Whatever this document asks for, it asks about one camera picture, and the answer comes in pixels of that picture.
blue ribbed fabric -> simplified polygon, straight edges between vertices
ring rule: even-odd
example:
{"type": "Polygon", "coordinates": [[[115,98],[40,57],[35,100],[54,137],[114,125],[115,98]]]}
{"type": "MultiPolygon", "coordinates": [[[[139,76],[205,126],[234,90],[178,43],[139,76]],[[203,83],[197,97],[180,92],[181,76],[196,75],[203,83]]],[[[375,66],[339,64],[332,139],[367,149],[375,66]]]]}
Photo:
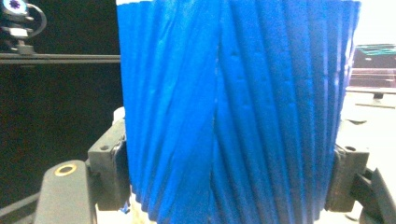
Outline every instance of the blue ribbed fabric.
{"type": "Polygon", "coordinates": [[[359,2],[118,6],[130,179],[159,223],[313,223],[359,2]]]}

blue object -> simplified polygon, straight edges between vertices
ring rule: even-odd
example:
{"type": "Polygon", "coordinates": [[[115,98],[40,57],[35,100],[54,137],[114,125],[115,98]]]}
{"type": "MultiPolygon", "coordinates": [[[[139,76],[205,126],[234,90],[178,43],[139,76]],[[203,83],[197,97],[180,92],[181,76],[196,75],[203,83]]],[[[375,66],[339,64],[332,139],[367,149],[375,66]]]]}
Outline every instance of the blue object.
{"type": "Polygon", "coordinates": [[[150,219],[318,219],[360,3],[129,2],[118,13],[130,179],[150,219]]]}

blue cloth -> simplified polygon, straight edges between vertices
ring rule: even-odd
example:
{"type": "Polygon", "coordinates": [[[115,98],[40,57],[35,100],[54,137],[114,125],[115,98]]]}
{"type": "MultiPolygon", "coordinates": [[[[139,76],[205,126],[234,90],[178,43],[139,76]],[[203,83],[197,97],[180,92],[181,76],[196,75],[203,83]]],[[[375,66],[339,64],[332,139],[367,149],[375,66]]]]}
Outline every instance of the blue cloth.
{"type": "Polygon", "coordinates": [[[359,15],[353,1],[118,6],[130,179],[159,223],[313,223],[359,15]]]}

dark background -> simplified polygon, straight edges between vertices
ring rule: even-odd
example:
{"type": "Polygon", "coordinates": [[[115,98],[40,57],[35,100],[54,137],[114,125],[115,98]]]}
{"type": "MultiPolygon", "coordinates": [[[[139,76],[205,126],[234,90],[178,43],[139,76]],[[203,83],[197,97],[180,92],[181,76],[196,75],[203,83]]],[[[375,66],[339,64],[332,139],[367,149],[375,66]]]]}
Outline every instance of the dark background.
{"type": "MultiPolygon", "coordinates": [[[[114,0],[29,2],[48,18],[27,42],[37,53],[120,54],[114,0]]],[[[0,208],[39,192],[57,163],[86,160],[120,106],[117,63],[0,64],[0,208]]]]}

teal object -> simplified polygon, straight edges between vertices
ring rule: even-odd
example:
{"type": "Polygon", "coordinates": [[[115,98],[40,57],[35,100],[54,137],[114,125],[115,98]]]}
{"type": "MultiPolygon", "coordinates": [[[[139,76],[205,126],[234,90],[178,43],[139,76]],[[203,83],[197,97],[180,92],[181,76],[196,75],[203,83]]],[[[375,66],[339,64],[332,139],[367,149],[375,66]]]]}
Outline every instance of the teal object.
{"type": "Polygon", "coordinates": [[[354,1],[119,1],[130,179],[159,223],[313,223],[354,1]]]}

